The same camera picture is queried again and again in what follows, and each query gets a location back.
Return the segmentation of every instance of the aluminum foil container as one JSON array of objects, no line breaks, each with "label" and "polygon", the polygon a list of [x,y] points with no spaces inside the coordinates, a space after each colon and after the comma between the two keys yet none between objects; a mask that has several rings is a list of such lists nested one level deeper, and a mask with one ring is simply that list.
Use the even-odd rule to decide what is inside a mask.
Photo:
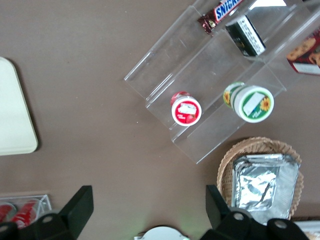
[{"label": "aluminum foil container", "polygon": [[259,223],[289,217],[300,164],[290,155],[246,155],[233,162],[231,206]]}]

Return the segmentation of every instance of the sunflower label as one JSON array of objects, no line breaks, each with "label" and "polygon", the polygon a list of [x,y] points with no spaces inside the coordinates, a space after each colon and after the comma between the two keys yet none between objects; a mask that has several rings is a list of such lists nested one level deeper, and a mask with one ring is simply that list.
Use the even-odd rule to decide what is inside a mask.
[{"label": "sunflower label", "polygon": [[229,107],[232,108],[231,105],[231,96],[232,94],[235,92],[235,90],[237,90],[239,87],[243,86],[244,83],[241,81],[236,81],[232,84],[230,84],[223,93],[223,101],[224,103]]},{"label": "sunflower label", "polygon": [[263,118],[271,109],[270,97],[263,92],[248,95],[242,104],[242,112],[249,119]]}]

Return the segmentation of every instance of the white round object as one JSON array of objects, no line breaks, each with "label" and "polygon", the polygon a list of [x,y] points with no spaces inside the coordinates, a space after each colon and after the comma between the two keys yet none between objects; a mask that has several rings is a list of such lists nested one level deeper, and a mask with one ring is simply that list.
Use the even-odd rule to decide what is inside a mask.
[{"label": "white round object", "polygon": [[265,120],[275,105],[274,97],[268,89],[254,85],[244,85],[236,89],[230,102],[236,114],[248,123]]},{"label": "white round object", "polygon": [[188,127],[200,120],[202,109],[192,96],[182,96],[173,103],[171,113],[177,124]]},{"label": "white round object", "polygon": [[190,240],[186,236],[183,236],[178,230],[167,227],[159,226],[147,231],[142,240]]}]

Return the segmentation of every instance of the white tray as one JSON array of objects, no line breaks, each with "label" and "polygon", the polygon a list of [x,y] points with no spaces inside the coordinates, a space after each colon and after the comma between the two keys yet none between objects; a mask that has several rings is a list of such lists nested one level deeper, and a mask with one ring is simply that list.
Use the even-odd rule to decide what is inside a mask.
[{"label": "white tray", "polygon": [[37,146],[16,69],[0,57],[0,156],[32,153]]}]

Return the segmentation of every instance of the white cup lid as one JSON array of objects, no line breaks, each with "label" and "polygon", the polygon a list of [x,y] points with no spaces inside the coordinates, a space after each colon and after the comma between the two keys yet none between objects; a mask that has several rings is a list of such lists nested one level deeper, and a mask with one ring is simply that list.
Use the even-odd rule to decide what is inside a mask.
[{"label": "white cup lid", "polygon": [[182,96],[173,103],[171,113],[177,124],[188,127],[200,120],[202,109],[193,97]]}]

